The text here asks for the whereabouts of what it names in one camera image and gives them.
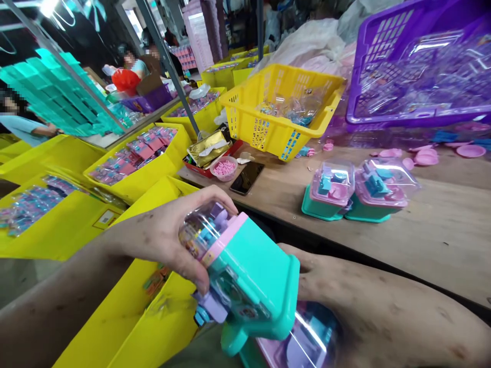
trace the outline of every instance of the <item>teal base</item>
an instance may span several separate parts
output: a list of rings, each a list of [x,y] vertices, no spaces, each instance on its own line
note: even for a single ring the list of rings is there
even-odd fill
[[[312,200],[310,198],[310,184],[307,185],[302,202],[302,212],[304,214],[324,221],[336,221],[343,218],[343,215],[338,214],[341,209],[342,207],[328,205],[326,203]]]
[[[399,212],[401,209],[389,207],[367,206],[360,202],[356,194],[351,197],[353,205],[351,211],[344,215],[348,220],[381,223],[390,219],[390,215]]]

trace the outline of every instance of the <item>table surface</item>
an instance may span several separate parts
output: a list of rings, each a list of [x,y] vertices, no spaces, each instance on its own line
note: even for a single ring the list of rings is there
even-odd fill
[[[207,179],[186,167],[178,175],[199,187],[217,184],[238,203],[491,307],[491,162],[482,157],[464,159],[450,148],[438,148],[438,165],[412,171],[422,190],[409,206],[389,221],[372,224],[322,221],[304,215],[300,208],[321,161],[336,157],[358,165],[373,149],[335,147],[287,164],[247,144],[234,156],[242,151],[265,164],[247,196],[231,192],[232,181]]]
[[[138,122],[135,125],[130,127],[130,129],[127,132],[125,132],[123,135],[117,135],[111,133],[105,136],[101,136],[100,134],[95,134],[88,137],[80,137],[80,139],[86,141],[87,143],[109,150],[112,147],[118,145],[122,140],[126,139],[126,137],[133,134],[136,130],[139,130],[147,126],[148,124],[154,123],[157,120],[159,120],[160,117],[167,110],[169,110],[172,106],[174,106],[179,101],[180,101],[179,97],[176,97],[175,99],[166,103],[164,106],[160,107],[154,112],[144,116],[142,119],[138,120]]]

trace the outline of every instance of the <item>smartphone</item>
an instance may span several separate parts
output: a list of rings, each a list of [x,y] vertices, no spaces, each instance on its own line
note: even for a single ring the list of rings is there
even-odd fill
[[[240,195],[246,195],[251,190],[252,184],[254,184],[262,169],[264,169],[264,164],[249,162],[232,183],[230,190]]]

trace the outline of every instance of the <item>cardboard box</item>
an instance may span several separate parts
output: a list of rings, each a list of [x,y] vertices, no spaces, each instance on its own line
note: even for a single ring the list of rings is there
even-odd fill
[[[147,66],[150,74],[142,79],[142,81],[137,86],[137,93],[140,96],[145,96],[146,94],[152,92],[153,90],[162,86],[162,80],[160,79],[160,62],[151,55],[140,56]]]

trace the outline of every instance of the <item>pink beads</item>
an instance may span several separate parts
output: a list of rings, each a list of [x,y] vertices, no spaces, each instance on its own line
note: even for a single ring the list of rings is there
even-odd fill
[[[235,171],[235,165],[230,161],[219,162],[215,166],[215,172],[218,175],[227,175]]]

